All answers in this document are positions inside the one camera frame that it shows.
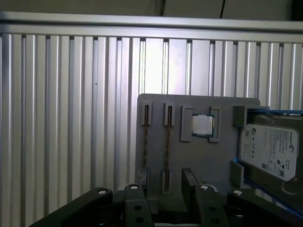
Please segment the hard drive label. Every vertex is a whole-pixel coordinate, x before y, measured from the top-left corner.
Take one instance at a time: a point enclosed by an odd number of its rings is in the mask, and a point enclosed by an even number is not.
[[[295,176],[299,133],[248,124],[241,134],[240,159],[284,181]]]

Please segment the bolt head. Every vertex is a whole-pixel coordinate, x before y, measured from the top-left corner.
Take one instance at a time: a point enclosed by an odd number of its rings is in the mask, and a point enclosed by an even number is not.
[[[100,190],[99,192],[98,192],[98,194],[100,194],[100,195],[103,195],[103,194],[105,194],[106,193],[106,190]]]
[[[204,190],[207,190],[208,187],[206,185],[202,185],[200,188],[204,189]]]
[[[235,193],[235,194],[237,194],[237,195],[242,195],[242,192],[241,192],[241,191],[238,191],[238,190],[233,191],[233,193]]]

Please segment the gray plastic board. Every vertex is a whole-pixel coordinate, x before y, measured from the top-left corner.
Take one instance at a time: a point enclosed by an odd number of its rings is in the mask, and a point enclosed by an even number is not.
[[[170,195],[162,195],[162,169],[165,167],[167,127],[164,125],[165,103],[173,103],[174,125],[170,129]],[[181,193],[181,168],[191,168],[199,182],[215,186],[226,193],[232,188],[229,181],[230,161],[237,156],[239,129],[232,126],[233,106],[260,106],[255,98],[179,96],[142,94],[138,97],[136,170],[143,166],[144,125],[142,106],[151,104],[151,121],[147,135],[147,167],[150,170],[148,197],[158,198],[161,210],[186,211]],[[221,120],[215,131],[221,134],[218,142],[208,138],[191,137],[181,141],[182,106],[192,107],[193,113],[209,114],[209,107],[220,109]]]

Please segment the hard drive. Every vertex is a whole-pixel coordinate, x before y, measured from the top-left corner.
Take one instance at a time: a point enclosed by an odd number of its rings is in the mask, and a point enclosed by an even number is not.
[[[245,180],[303,214],[303,116],[292,111],[248,112],[239,162]]]

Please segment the metal ridge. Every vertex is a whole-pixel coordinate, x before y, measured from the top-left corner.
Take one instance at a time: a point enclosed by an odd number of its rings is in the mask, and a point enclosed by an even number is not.
[[[301,32],[303,22],[0,11],[1,22]]]

